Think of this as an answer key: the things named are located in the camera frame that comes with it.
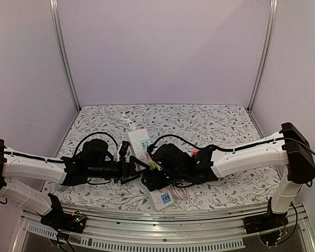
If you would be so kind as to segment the white power strip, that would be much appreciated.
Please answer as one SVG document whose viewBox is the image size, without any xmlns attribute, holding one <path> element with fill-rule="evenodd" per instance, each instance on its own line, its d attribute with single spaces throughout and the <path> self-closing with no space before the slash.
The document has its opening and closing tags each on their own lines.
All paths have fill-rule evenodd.
<svg viewBox="0 0 315 252">
<path fill-rule="evenodd" d="M 141 183 L 146 187 L 150 200 L 157 211 L 161 211 L 172 203 L 174 199 L 170 189 L 170 182 L 158 165 L 151 159 L 147 148 L 151 145 L 146 129 L 138 129 L 128 133 L 131 154 L 139 160 L 136 170 L 143 172 Z"/>
</svg>

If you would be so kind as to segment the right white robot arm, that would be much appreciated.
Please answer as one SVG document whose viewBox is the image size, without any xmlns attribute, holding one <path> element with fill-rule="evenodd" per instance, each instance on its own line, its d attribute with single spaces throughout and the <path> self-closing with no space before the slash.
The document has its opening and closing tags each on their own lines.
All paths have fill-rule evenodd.
<svg viewBox="0 0 315 252">
<path fill-rule="evenodd" d="M 281 130 L 272 135 L 235 147 L 210 144 L 189 155 L 172 143 L 157 148 L 153 142 L 147 152 L 175 185 L 184 182 L 203 184 L 233 173 L 265 166 L 285 166 L 279 186 L 269 200 L 267 213 L 261 218 L 266 229 L 272 229 L 281 221 L 302 185 L 315 178 L 315 153 L 308 140 L 290 122 L 283 123 Z"/>
</svg>

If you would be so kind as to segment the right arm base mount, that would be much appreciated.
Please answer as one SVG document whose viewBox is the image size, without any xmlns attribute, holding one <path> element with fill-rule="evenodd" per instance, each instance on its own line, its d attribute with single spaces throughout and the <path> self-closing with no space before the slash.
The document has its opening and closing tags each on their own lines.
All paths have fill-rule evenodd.
<svg viewBox="0 0 315 252">
<path fill-rule="evenodd" d="M 243 219 L 244 229 L 247 234 L 263 232 L 288 224 L 287 212 L 275 214 L 271 209 L 271 200 L 272 197 L 268 201 L 267 211 L 265 213 L 248 216 Z"/>
</svg>

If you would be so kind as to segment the grey-blue power strip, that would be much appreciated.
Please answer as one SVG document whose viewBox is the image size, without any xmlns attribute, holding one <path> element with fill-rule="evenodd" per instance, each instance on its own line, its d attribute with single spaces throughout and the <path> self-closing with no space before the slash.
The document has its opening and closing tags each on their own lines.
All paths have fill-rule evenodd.
<svg viewBox="0 0 315 252">
<path fill-rule="evenodd" d="M 55 185 L 56 191 L 59 191 L 61 193 L 63 193 L 67 188 L 68 188 L 68 186 L 65 186 L 65 185 L 60 185 L 60 184 Z"/>
</svg>

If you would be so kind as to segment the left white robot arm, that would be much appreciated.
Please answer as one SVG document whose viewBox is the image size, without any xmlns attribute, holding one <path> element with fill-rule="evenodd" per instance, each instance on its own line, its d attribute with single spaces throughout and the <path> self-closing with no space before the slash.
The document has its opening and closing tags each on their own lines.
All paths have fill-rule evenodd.
<svg viewBox="0 0 315 252">
<path fill-rule="evenodd" d="M 101 139 L 85 142 L 72 157 L 48 158 L 32 156 L 8 148 L 0 139 L 0 197 L 35 211 L 55 227 L 64 227 L 68 220 L 59 199 L 43 194 L 18 178 L 33 178 L 64 186 L 86 184 L 90 178 L 111 179 L 122 184 L 138 178 L 150 166 L 134 156 L 126 158 L 129 142 L 122 142 L 116 154 Z"/>
</svg>

